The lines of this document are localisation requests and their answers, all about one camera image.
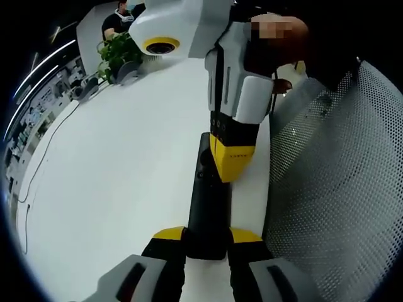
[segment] finger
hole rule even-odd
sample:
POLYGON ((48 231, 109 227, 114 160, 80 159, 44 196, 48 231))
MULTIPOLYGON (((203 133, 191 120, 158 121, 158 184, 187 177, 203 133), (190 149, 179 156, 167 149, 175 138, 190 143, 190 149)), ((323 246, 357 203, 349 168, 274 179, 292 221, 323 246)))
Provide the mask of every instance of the finger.
POLYGON ((276 79, 273 87, 273 94, 286 93, 288 90, 292 89, 292 84, 286 79, 276 79))

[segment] wall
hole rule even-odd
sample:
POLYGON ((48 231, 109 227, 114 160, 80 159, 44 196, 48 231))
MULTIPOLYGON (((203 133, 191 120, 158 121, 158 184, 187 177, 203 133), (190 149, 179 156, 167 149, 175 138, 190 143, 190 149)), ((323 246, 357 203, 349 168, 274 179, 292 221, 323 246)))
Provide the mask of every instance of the wall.
POLYGON ((77 26, 77 42, 82 64, 88 75, 94 74, 101 63, 96 47, 102 41, 102 24, 107 16, 117 8, 117 2, 106 3, 92 8, 77 26))

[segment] yellow lens ring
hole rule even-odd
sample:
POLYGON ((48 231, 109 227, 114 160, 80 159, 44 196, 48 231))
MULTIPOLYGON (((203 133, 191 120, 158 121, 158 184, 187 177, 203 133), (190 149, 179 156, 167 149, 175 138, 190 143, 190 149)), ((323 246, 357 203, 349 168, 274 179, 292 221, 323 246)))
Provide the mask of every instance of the yellow lens ring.
POLYGON ((168 44, 173 47, 172 51, 180 46, 180 42, 174 38, 169 38, 168 36, 157 36, 155 38, 148 39, 143 43, 143 49, 148 49, 153 45, 168 44))

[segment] black shirt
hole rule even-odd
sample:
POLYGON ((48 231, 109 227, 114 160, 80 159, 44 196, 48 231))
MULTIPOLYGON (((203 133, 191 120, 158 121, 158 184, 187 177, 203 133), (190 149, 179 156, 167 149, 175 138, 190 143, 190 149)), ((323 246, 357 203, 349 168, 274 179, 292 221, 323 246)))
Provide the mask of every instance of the black shirt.
MULTIPOLYGON (((137 17, 140 16, 144 10, 145 10, 144 4, 136 5, 132 10, 131 15, 134 17, 134 19, 137 19, 137 17)), ((122 22, 121 17, 119 17, 117 14, 111 14, 105 19, 105 21, 102 24, 103 40, 104 41, 106 40, 105 30, 113 28, 115 30, 115 33, 124 33, 125 31, 128 31, 131 24, 132 24, 131 22, 122 22)))
POLYGON ((113 28, 115 33, 124 33, 128 31, 128 27, 130 25, 126 25, 122 22, 122 19, 117 14, 111 14, 110 16, 106 17, 105 21, 102 24, 102 38, 105 41, 105 30, 113 28))

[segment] ceiling light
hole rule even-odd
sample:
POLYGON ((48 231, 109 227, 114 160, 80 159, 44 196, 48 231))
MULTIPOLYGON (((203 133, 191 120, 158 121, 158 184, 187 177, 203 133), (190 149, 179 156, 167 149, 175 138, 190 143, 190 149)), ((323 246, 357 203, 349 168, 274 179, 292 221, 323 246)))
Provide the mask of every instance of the ceiling light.
POLYGON ((20 109, 22 108, 22 106, 25 104, 26 100, 30 97, 30 95, 32 94, 32 92, 33 92, 33 91, 34 91, 34 90, 53 72, 53 71, 55 71, 57 68, 59 68, 59 65, 56 65, 55 67, 52 68, 51 71, 49 71, 47 74, 45 74, 45 76, 44 76, 43 78, 41 78, 41 79, 39 80, 39 82, 37 82, 37 83, 35 84, 35 86, 33 86, 33 88, 30 90, 30 92, 28 92, 28 94, 27 94, 27 95, 25 96, 25 98, 22 100, 21 104, 18 106, 17 110, 14 112, 14 115, 13 115, 13 117, 11 118, 11 120, 10 120, 8 126, 7 126, 6 133, 4 134, 4 137, 3 137, 3 141, 6 139, 8 130, 10 129, 11 125, 14 123, 14 119, 16 118, 16 116, 17 116, 18 112, 20 111, 20 109))
POLYGON ((25 82, 48 60, 50 60, 55 54, 61 52, 63 49, 65 49, 66 47, 68 47, 69 45, 72 45, 75 42, 75 40, 70 41, 69 43, 63 45, 62 47, 60 47, 59 49, 55 50, 53 53, 51 53, 50 55, 48 55, 45 60, 43 60, 42 62, 40 62, 31 72, 30 74, 27 75, 27 77, 23 80, 23 82, 20 84, 20 86, 17 88, 16 92, 14 93, 13 98, 15 98, 15 96, 17 95, 18 91, 20 91, 20 89, 23 87, 23 85, 25 84, 25 82))

